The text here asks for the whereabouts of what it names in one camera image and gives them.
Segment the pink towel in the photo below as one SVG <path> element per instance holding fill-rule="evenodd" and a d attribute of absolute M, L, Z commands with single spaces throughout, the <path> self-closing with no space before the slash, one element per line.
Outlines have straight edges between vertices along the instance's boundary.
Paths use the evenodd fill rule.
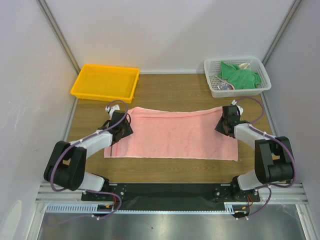
<path fill-rule="evenodd" d="M 215 130 L 221 107 L 192 112 L 134 107 L 128 113 L 133 133 L 106 147 L 105 158 L 238 161 L 238 141 Z"/>

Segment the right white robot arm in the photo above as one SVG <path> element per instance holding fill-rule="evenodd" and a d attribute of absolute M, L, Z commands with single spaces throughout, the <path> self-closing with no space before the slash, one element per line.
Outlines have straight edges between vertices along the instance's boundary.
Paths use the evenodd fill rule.
<path fill-rule="evenodd" d="M 254 170 L 235 176 L 230 183 L 230 196 L 242 201 L 248 194 L 268 185 L 289 188 L 296 180 L 296 166 L 290 140 L 269 135 L 248 121 L 241 120 L 237 105 L 222 107 L 215 130 L 239 140 L 254 150 Z M 287 185 L 279 182 L 290 181 Z"/>

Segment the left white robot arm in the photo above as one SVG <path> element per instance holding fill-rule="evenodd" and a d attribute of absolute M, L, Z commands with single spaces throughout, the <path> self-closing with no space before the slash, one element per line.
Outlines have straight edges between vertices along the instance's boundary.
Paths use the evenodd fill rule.
<path fill-rule="evenodd" d="M 131 117 L 115 110 L 96 132 L 76 141 L 58 141 L 51 153 L 43 177 L 55 192 L 89 190 L 99 200 L 110 195 L 110 187 L 103 177 L 86 172 L 87 159 L 133 134 Z"/>

